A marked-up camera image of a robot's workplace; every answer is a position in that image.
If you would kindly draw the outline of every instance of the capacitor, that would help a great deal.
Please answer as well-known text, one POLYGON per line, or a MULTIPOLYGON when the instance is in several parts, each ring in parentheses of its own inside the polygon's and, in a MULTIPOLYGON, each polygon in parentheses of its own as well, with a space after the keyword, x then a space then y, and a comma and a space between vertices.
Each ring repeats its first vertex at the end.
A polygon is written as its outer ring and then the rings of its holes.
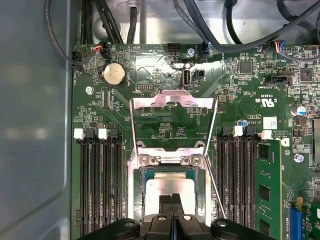
POLYGON ((102 69, 101 78, 109 87, 119 88, 127 81, 127 74, 120 63, 112 62, 102 69))
POLYGON ((236 122, 236 124, 238 125, 238 126, 242 126, 242 127, 246 127, 246 126, 248 126, 248 121, 247 120, 242 120, 242 119, 240 119, 240 120, 238 120, 237 122, 236 122))
POLYGON ((291 114, 293 116, 301 116, 306 114, 306 108, 304 106, 294 106, 291 109, 291 114))
POLYGON ((301 163, 305 160, 305 157, 300 154, 300 153, 297 153, 296 155, 294 155, 294 161, 296 161, 297 163, 301 163))

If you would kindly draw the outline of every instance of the metal retention frame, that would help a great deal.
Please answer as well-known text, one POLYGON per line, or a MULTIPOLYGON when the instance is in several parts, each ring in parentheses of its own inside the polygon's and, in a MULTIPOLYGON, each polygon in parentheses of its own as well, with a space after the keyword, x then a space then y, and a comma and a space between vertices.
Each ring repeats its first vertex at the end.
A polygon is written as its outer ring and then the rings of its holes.
POLYGON ((190 92, 183 89, 162 90, 154 97, 136 97, 129 101, 132 127, 133 149, 127 161, 128 165, 128 217, 134 217, 134 170, 145 166, 158 166, 163 164, 180 164, 181 166, 196 166, 205 170, 205 223, 211 223, 212 211, 212 184, 222 216, 225 217, 224 208, 218 193, 216 181, 211 169, 211 160, 208 156, 212 132, 217 115, 218 100, 213 97, 193 97, 190 92), (167 103, 181 104, 184 108, 207 108, 211 110, 205 143, 198 141, 194 147, 178 148, 176 151, 165 151, 162 147, 145 147, 136 140, 134 110, 140 108, 164 107, 167 103))

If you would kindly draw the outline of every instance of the white label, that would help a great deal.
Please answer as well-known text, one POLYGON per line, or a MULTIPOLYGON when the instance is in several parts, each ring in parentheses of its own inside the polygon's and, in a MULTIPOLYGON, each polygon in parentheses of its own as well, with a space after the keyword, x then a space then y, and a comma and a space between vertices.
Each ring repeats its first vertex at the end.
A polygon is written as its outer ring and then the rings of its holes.
POLYGON ((276 130, 278 128, 278 121, 276 116, 265 116, 263 118, 264 130, 276 130))

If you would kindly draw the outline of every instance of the white slot latch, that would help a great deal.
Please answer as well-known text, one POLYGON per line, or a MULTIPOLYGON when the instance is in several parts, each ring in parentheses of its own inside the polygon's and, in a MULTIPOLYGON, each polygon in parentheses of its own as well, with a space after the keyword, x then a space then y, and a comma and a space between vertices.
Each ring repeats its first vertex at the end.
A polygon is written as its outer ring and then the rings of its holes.
POLYGON ((73 137, 79 140, 85 139, 84 130, 82 128, 75 128, 73 132, 73 137))
POLYGON ((272 139, 272 130, 262 130, 261 133, 258 133, 258 137, 262 140, 272 139))
POLYGON ((107 140, 107 137, 108 137, 107 129, 106 128, 99 128, 98 129, 98 138, 103 139, 103 140, 107 140))
POLYGON ((244 128, 242 126, 234 126, 232 135, 234 137, 241 137, 244 134, 244 128))

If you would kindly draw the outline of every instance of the cable connector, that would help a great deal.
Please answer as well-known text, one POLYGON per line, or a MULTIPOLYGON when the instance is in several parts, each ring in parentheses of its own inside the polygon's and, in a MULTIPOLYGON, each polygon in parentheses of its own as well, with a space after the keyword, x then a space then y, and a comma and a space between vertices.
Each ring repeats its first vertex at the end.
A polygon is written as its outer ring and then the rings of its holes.
POLYGON ((238 0, 226 0, 224 2, 224 7, 227 8, 232 8, 237 4, 238 0))
POLYGON ((128 4, 128 6, 130 8, 136 8, 136 11, 139 13, 139 2, 138 2, 138 0, 127 0, 126 4, 128 4))

